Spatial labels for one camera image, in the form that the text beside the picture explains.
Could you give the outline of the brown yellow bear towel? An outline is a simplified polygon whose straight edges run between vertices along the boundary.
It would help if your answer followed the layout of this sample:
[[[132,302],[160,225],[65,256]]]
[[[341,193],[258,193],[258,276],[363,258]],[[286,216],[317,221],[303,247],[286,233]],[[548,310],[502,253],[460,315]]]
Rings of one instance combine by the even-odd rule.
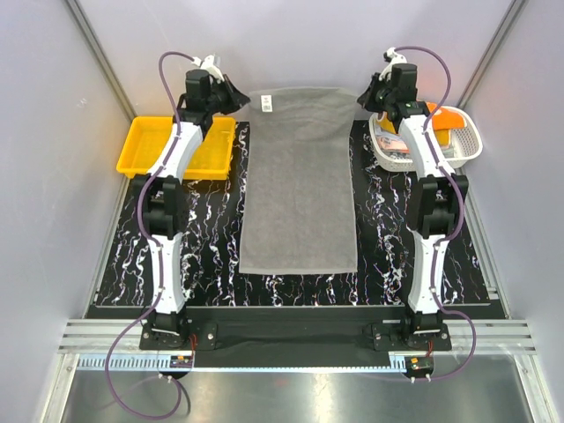
[[[380,127],[382,131],[386,131],[394,135],[398,134],[398,131],[394,126],[394,123],[389,119],[386,112],[377,113],[375,119],[376,119],[376,124]]]

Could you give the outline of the orange white patterned towel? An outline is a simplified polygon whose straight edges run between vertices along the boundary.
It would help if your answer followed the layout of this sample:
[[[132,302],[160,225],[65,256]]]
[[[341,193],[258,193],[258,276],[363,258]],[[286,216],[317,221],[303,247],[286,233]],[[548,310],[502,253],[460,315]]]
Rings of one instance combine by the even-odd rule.
[[[431,127],[437,130],[459,130],[467,126],[466,119],[455,108],[441,106],[438,108],[436,103],[427,101],[427,108],[432,114]]]

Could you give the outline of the grey towel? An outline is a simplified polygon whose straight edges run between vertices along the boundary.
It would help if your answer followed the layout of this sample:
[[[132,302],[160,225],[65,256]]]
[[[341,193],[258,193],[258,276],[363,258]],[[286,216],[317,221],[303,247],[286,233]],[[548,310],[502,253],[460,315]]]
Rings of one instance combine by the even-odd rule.
[[[354,95],[342,88],[298,87],[250,98],[240,272],[356,272],[349,153]]]

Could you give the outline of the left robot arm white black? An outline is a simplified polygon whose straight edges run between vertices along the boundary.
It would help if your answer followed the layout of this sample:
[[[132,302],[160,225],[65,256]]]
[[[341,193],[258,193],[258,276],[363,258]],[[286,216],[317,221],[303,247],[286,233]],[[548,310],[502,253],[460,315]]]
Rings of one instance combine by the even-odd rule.
[[[182,180],[204,142],[216,114],[230,115],[249,103],[219,70],[189,70],[185,93],[174,102],[172,129],[162,153],[147,174],[134,178],[137,226],[152,260],[152,302],[141,315],[147,340],[184,347],[190,335],[181,281]]]

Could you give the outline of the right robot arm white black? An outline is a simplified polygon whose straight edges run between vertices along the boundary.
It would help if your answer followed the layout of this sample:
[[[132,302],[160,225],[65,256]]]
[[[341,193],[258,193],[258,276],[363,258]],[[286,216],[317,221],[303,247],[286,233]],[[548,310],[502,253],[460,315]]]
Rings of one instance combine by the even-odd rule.
[[[417,67],[391,59],[375,73],[359,104],[385,115],[411,154],[417,179],[407,205],[407,227],[415,262],[404,316],[390,332],[389,344],[420,351],[451,349],[447,314],[441,300],[442,267],[449,241],[464,222],[468,181],[446,162],[432,131],[432,112],[417,98]]]

